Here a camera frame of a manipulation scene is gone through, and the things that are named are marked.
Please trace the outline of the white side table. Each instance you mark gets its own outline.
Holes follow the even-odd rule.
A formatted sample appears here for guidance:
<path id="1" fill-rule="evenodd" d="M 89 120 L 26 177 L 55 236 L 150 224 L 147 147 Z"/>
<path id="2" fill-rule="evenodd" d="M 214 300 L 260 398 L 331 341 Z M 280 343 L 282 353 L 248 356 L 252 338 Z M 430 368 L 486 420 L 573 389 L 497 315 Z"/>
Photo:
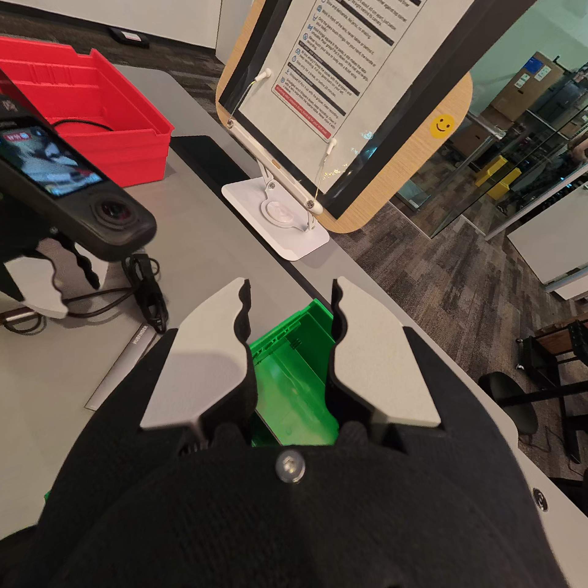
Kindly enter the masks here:
<path id="1" fill-rule="evenodd" d="M 587 184 L 508 234 L 544 289 L 565 300 L 587 296 Z"/>

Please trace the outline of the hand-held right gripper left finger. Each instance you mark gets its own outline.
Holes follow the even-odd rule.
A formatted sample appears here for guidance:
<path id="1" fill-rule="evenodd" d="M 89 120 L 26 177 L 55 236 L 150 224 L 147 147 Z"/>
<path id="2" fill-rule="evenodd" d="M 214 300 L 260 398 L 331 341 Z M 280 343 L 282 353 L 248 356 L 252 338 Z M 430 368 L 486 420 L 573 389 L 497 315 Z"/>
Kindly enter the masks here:
<path id="1" fill-rule="evenodd" d="M 180 324 L 141 420 L 142 430 L 189 429 L 211 442 L 218 426 L 251 436 L 258 402 L 249 311 L 251 284 L 238 277 Z"/>

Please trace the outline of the yellow floor bins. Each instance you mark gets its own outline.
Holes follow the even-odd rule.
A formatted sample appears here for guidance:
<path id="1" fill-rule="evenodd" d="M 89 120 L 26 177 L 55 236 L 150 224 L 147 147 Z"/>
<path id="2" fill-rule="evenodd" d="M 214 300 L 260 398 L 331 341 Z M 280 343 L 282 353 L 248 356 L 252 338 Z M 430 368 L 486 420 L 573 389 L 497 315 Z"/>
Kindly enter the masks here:
<path id="1" fill-rule="evenodd" d="M 503 155 L 498 155 L 476 174 L 474 185 L 487 188 L 485 194 L 494 202 L 498 202 L 509 192 L 511 185 L 521 174 L 518 166 Z"/>

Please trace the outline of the black box with label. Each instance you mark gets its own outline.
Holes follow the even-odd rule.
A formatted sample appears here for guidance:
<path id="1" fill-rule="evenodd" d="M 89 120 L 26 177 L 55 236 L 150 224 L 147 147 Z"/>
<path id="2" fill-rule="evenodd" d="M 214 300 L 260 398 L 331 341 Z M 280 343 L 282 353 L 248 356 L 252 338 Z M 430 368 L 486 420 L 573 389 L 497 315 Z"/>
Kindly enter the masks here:
<path id="1" fill-rule="evenodd" d="M 150 41 L 143 34 L 112 26 L 108 27 L 107 31 L 117 43 L 122 45 L 130 45 L 144 49 L 150 48 Z"/>

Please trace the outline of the black round stool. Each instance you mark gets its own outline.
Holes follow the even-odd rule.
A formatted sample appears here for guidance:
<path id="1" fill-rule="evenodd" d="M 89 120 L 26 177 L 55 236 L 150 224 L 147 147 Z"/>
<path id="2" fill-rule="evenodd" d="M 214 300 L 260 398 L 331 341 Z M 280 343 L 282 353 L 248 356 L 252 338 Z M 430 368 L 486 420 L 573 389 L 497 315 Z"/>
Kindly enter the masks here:
<path id="1" fill-rule="evenodd" d="M 539 430 L 537 413 L 530 403 L 504 406 L 503 401 L 525 395 L 518 383 L 501 371 L 482 375 L 478 385 L 511 418 L 520 435 L 532 436 Z"/>

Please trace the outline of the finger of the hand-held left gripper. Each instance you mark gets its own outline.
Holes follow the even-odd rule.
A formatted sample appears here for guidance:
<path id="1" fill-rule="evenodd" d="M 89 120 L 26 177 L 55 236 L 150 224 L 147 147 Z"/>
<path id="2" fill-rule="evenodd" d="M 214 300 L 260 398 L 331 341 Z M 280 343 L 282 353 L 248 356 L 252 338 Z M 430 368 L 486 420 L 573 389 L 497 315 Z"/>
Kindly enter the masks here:
<path id="1" fill-rule="evenodd" d="M 55 286 L 55 266 L 45 256 L 20 256 L 8 262 L 8 296 L 47 318 L 63 319 L 68 314 Z"/>
<path id="2" fill-rule="evenodd" d="M 109 262 L 95 257 L 63 233 L 41 240 L 39 253 L 52 262 L 58 290 L 101 290 L 105 284 Z"/>

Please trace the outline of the cardboard boxes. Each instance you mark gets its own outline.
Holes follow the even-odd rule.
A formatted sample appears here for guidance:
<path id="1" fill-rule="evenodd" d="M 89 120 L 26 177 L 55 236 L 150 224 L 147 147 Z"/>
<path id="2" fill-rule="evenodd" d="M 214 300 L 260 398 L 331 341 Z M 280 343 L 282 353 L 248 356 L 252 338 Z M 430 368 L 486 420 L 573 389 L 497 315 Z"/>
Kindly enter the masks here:
<path id="1" fill-rule="evenodd" d="M 565 69 L 536 52 L 490 102 L 494 110 L 515 121 L 561 77 Z"/>

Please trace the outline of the black rolling cart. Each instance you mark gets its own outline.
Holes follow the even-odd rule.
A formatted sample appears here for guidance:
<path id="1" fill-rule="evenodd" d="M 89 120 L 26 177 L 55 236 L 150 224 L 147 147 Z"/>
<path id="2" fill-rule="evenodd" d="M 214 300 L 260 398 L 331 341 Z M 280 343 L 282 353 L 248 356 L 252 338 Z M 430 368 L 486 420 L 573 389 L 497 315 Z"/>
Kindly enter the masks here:
<path id="1" fill-rule="evenodd" d="M 587 432 L 587 415 L 568 414 L 564 398 L 586 393 L 587 381 L 573 385 L 578 391 L 562 393 L 561 389 L 569 385 L 561 383 L 560 367 L 573 362 L 587 366 L 587 319 L 577 319 L 550 333 L 529 336 L 516 342 L 519 349 L 515 369 L 523 371 L 541 391 L 551 393 L 548 399 L 558 400 L 563 449 L 573 462 L 579 464 L 581 459 L 577 432 Z"/>

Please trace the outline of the white tablet stand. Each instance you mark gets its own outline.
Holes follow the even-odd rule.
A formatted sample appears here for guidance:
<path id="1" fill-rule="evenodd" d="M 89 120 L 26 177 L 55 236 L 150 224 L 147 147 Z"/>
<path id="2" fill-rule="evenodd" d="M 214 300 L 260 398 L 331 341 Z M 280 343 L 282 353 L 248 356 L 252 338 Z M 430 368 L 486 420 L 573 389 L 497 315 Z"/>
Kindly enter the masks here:
<path id="1" fill-rule="evenodd" d="M 258 73 L 246 86 L 226 124 L 230 134 L 253 154 L 261 176 L 230 183 L 222 188 L 222 195 L 280 258 L 292 262 L 326 245 L 330 236 L 317 221 L 323 213 L 319 191 L 312 196 L 296 184 L 235 118 L 249 91 L 271 80 L 269 68 Z"/>

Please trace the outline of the grey usb hub stick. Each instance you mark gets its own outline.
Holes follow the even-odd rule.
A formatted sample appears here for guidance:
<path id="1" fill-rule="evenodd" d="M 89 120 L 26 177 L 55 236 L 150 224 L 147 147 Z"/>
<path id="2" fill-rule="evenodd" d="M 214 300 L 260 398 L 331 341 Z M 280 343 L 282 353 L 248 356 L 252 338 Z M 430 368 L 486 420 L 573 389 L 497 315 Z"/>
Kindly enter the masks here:
<path id="1" fill-rule="evenodd" d="M 85 409 L 97 411 L 102 403 L 126 378 L 136 364 L 146 354 L 154 339 L 157 338 L 155 329 L 148 324 L 138 328 L 129 343 L 122 350 L 120 356 L 102 379 L 92 396 L 85 404 Z"/>

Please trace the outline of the tablet with instruction sheet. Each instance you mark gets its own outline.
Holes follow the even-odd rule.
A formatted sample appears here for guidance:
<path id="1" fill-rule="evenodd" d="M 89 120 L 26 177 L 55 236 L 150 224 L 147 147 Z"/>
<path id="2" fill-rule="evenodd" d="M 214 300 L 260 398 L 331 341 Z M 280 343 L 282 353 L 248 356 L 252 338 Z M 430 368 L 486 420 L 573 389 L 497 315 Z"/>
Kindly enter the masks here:
<path id="1" fill-rule="evenodd" d="M 265 1 L 219 105 L 298 201 L 261 216 L 340 217 L 534 1 Z"/>

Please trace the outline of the red plastic bin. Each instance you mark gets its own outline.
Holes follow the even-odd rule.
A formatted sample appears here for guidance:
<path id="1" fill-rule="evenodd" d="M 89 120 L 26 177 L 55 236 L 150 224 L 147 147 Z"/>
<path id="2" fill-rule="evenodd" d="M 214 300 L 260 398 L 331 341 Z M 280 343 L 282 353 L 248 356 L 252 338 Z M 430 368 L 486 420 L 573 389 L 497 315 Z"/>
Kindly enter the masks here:
<path id="1" fill-rule="evenodd" d="M 1 36 L 1 72 L 119 186 L 164 178 L 173 125 L 96 49 Z"/>

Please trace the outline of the green plastic bin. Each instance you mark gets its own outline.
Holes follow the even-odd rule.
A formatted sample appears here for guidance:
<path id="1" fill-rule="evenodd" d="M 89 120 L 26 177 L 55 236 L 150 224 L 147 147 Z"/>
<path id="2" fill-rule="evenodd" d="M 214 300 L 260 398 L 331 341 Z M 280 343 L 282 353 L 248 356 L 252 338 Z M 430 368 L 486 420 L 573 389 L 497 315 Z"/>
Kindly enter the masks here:
<path id="1" fill-rule="evenodd" d="M 325 404 L 332 323 L 314 299 L 249 345 L 258 387 L 252 446 L 335 443 L 339 425 Z"/>

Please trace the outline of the wooden backing board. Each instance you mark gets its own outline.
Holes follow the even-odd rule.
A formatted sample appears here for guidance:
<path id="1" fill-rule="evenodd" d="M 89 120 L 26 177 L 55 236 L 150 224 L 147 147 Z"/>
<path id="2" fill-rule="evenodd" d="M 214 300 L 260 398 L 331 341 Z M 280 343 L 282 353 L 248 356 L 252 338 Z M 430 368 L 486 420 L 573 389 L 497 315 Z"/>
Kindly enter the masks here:
<path id="1" fill-rule="evenodd" d="M 235 73 L 238 60 L 242 59 L 246 51 L 246 43 L 254 34 L 254 27 L 261 22 L 263 7 L 266 3 L 266 1 L 252 3 L 252 8 L 218 84 L 216 106 L 223 126 L 254 158 L 257 158 L 262 172 L 273 174 L 276 182 L 283 185 L 285 166 L 274 156 L 269 154 L 260 156 L 262 148 L 257 147 L 254 139 L 248 137 L 241 124 L 232 120 L 229 111 L 220 102 L 222 91 L 229 84 L 229 76 Z M 433 137 L 430 127 L 434 119 L 452 116 L 454 125 L 450 134 L 454 133 L 466 118 L 472 97 L 473 82 L 471 74 L 467 72 L 364 188 L 346 212 L 336 219 L 330 212 L 324 211 L 318 216 L 315 224 L 321 224 L 327 231 L 334 233 L 350 233 L 364 227 L 447 141 L 445 137 Z"/>

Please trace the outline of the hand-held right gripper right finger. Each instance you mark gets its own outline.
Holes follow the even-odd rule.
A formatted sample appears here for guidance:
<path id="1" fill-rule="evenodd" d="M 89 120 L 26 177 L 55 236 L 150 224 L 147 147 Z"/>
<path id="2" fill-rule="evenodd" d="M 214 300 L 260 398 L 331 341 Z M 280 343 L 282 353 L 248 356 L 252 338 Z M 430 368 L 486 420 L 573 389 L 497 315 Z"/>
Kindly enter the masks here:
<path id="1" fill-rule="evenodd" d="M 338 439 L 353 429 L 374 442 L 395 427 L 438 430 L 442 419 L 401 320 L 343 276 L 333 280 L 331 306 L 325 404 Z"/>

